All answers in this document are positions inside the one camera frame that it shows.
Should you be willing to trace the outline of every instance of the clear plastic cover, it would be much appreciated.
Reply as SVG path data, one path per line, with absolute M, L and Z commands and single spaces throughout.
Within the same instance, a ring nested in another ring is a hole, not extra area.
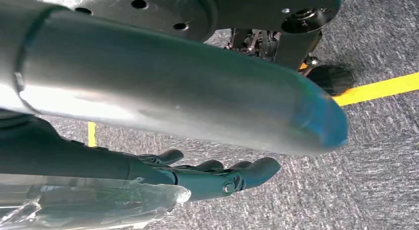
M 0 174 L 0 230 L 142 229 L 191 196 L 141 181 Z

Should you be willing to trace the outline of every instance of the yellow tape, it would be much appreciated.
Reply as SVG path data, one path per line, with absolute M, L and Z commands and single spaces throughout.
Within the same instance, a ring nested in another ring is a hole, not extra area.
M 96 147 L 96 124 L 94 122 L 87 123 L 87 145 Z
M 415 90 L 419 90 L 419 73 L 352 88 L 333 99 L 344 106 Z

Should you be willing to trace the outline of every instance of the screw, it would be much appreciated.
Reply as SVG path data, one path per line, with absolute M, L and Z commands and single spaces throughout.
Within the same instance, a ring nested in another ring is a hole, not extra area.
M 234 192 L 234 184 L 232 182 L 227 182 L 226 184 L 224 184 L 223 186 L 223 192 L 225 194 L 231 194 Z
M 313 66 L 317 66 L 318 64 L 319 64 L 319 61 L 317 59 L 313 59 L 311 61 L 311 65 L 313 65 Z

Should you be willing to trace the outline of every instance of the cylindrical metal rod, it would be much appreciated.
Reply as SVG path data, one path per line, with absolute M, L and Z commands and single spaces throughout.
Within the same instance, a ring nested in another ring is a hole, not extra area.
M 13 69 L 0 64 L 0 76 L 13 78 L 0 88 L 16 92 L 1 108 L 285 154 L 322 153 L 346 140 L 342 110 L 292 70 L 44 5 L 0 0 L 0 57 L 19 48 Z M 5 23 L 11 14 L 25 26 Z

